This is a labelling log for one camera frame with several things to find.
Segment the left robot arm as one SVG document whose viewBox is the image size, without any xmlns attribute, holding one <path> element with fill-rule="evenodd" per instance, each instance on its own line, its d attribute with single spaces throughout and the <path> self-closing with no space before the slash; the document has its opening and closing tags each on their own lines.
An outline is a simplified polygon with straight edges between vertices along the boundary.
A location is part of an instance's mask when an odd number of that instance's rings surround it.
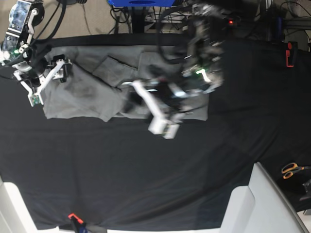
<svg viewBox="0 0 311 233">
<path fill-rule="evenodd" d="M 188 32 L 191 40 L 183 58 L 169 59 L 161 46 L 162 20 L 178 11 L 191 11 Z M 187 119 L 207 120 L 208 96 L 222 85 L 219 67 L 222 49 L 210 42 L 212 20 L 223 19 L 218 6 L 195 3 L 177 6 L 160 15 L 156 26 L 157 51 L 145 51 L 140 56 L 139 73 L 143 87 L 165 116 L 182 114 Z"/>
</svg>

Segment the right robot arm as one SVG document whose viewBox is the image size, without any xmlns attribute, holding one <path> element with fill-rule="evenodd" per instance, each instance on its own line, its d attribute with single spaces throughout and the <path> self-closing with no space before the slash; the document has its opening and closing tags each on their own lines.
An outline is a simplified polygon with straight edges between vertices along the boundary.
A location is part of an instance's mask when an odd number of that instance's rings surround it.
<svg viewBox="0 0 311 233">
<path fill-rule="evenodd" d="M 77 47 L 37 53 L 34 28 L 44 16 L 39 0 L 19 0 L 11 9 L 9 28 L 0 48 L 3 65 L 15 68 L 13 78 L 28 91 L 31 106 L 42 105 L 45 117 L 144 118 L 146 107 L 128 85 L 135 67 L 117 58 L 101 56 L 97 48 L 79 54 Z"/>
</svg>

